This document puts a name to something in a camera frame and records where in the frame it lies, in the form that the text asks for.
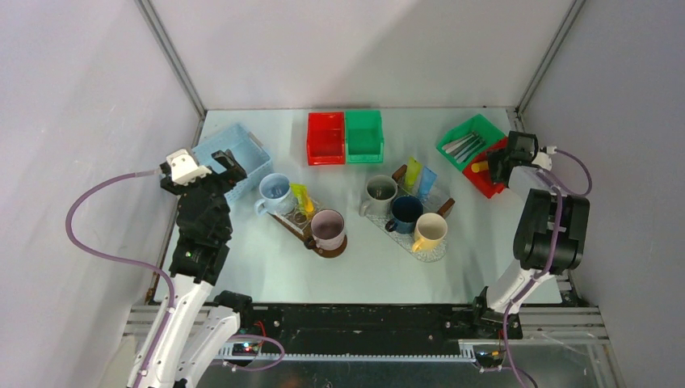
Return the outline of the brown ended acrylic rack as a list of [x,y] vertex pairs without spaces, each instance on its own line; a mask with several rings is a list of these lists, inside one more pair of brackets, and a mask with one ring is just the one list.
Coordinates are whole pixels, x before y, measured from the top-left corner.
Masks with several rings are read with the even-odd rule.
[[450,194],[450,187],[448,182],[440,176],[435,176],[435,180],[431,185],[431,190],[426,194],[420,193],[420,186],[422,181],[422,173],[426,170],[423,167],[414,185],[410,188],[405,184],[406,172],[408,167],[406,164],[401,165],[397,170],[395,170],[391,177],[397,183],[398,192],[397,196],[414,196],[417,197],[423,205],[425,213],[437,213],[443,218],[447,219],[452,211],[453,205],[456,203]]

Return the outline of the light blue mug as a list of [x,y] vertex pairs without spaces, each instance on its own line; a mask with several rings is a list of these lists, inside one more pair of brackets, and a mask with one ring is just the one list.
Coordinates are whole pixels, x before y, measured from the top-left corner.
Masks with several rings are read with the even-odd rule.
[[262,179],[258,186],[261,196],[254,203],[254,212],[258,216],[269,214],[287,214],[297,205],[291,182],[286,175],[272,173]]

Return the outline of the cream yellow mug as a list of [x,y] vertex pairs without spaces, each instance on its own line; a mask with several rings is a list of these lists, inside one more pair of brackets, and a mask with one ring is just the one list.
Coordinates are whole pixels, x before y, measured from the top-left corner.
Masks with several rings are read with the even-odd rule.
[[445,218],[437,213],[425,213],[416,221],[412,252],[432,251],[448,234]]

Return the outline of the grey mug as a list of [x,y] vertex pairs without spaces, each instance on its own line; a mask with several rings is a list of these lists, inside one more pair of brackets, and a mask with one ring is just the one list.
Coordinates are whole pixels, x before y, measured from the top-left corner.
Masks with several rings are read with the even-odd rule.
[[397,191],[397,182],[392,177],[388,175],[371,177],[364,187],[359,215],[361,217],[387,215]]

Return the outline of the dark blue mug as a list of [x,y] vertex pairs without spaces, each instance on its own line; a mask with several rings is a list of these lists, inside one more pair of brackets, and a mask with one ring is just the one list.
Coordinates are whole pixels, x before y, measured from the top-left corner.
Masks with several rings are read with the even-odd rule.
[[385,230],[399,234],[412,234],[423,212],[422,202],[417,197],[399,196],[391,204],[390,219],[385,224]]

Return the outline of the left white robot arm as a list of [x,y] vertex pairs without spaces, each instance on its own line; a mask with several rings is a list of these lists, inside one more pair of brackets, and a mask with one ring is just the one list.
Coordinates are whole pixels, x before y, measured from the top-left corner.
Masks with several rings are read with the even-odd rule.
[[168,155],[160,166],[161,188],[179,199],[179,238],[164,274],[166,306],[134,360],[129,387],[194,387],[230,336],[254,330],[255,315],[246,309],[250,297],[231,293],[233,306],[214,304],[203,328],[191,331],[229,253],[233,227],[225,193],[247,177],[230,150],[214,152],[212,160],[224,170],[199,164],[185,149]]

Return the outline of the red toothpaste bin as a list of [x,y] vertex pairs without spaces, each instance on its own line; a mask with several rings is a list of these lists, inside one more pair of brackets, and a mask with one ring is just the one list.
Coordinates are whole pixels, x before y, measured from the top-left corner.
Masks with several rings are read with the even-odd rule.
[[483,171],[475,172],[472,165],[487,161],[487,154],[495,150],[503,150],[508,142],[507,137],[504,137],[494,143],[492,146],[486,150],[480,152],[475,158],[473,158],[464,168],[462,174],[466,179],[468,179],[471,184],[486,198],[490,199],[493,196],[501,193],[505,190],[506,186],[504,183],[494,183],[490,178],[490,173],[487,169]]

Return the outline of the light blue plastic basket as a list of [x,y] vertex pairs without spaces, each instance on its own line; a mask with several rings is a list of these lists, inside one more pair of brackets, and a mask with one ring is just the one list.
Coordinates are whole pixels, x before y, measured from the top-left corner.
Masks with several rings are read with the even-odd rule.
[[253,133],[241,124],[232,124],[205,138],[192,149],[192,152],[200,164],[221,173],[225,170],[224,167],[212,158],[212,154],[218,150],[229,150],[247,173],[246,179],[225,194],[229,205],[255,189],[263,178],[273,172],[271,156]]

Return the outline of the mauve pink mug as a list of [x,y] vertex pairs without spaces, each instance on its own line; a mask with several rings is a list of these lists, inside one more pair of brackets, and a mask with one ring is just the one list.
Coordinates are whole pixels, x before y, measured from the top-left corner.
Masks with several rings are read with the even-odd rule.
[[311,235],[304,245],[307,249],[334,251],[340,248],[347,236],[343,216],[333,209],[317,212],[310,222]]

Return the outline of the clear glass oval tray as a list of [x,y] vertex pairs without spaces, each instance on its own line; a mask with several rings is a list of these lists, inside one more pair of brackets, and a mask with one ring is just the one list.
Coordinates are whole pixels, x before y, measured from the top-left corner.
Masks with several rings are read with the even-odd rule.
[[396,231],[387,231],[385,229],[385,225],[390,221],[390,217],[367,215],[366,218],[418,261],[434,263],[440,261],[448,252],[448,243],[446,240],[443,240],[437,247],[429,251],[412,251],[412,246],[414,244],[414,237],[412,234],[399,234]]

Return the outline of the green plastic bin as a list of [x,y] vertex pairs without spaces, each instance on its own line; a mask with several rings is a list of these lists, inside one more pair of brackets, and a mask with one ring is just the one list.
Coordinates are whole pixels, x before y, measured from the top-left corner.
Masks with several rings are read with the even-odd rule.
[[344,112],[347,164],[382,163],[384,135],[378,110],[348,110]]

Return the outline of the red plastic bin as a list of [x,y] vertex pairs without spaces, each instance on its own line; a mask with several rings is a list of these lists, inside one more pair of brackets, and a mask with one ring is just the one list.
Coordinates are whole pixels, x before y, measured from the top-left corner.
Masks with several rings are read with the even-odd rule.
[[344,112],[310,112],[305,145],[310,166],[343,165],[346,161]]

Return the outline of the green toothbrush bin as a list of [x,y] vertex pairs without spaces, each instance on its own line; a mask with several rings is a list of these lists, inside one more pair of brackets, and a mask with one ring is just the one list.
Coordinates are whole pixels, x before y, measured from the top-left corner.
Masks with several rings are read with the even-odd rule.
[[449,130],[436,149],[460,172],[506,136],[483,115],[475,115]]

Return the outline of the clear acrylic holder rack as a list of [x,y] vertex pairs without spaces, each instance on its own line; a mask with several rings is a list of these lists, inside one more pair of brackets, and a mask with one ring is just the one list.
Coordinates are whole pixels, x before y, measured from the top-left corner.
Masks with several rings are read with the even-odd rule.
[[274,214],[270,214],[281,226],[288,230],[302,242],[307,240],[311,234],[311,221],[313,216],[323,210],[323,204],[318,201],[310,192],[303,191],[302,204],[295,194],[288,194],[281,201]]

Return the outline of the brown wooden oval tray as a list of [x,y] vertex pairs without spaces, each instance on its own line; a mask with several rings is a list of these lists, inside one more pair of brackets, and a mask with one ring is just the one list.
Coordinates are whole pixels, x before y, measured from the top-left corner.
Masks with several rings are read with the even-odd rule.
[[347,249],[347,236],[344,236],[342,245],[335,250],[328,251],[317,247],[313,239],[310,220],[307,219],[306,216],[297,209],[294,209],[286,214],[270,214],[270,216],[296,238],[298,238],[304,244],[306,249],[314,252],[322,258],[336,258]]

